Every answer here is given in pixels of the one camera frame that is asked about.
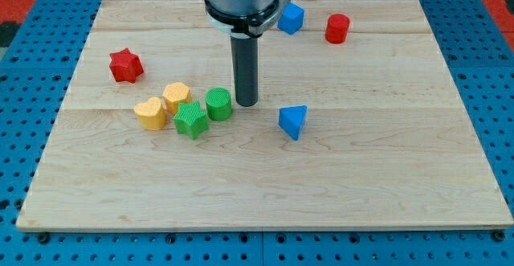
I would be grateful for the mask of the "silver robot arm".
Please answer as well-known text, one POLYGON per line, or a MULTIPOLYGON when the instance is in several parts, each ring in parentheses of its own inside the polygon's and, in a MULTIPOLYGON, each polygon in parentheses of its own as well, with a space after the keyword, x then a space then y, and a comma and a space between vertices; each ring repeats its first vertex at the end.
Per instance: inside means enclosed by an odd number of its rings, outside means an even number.
POLYGON ((290 1, 204 0, 204 3, 214 27, 234 38, 257 39, 278 22, 290 1))

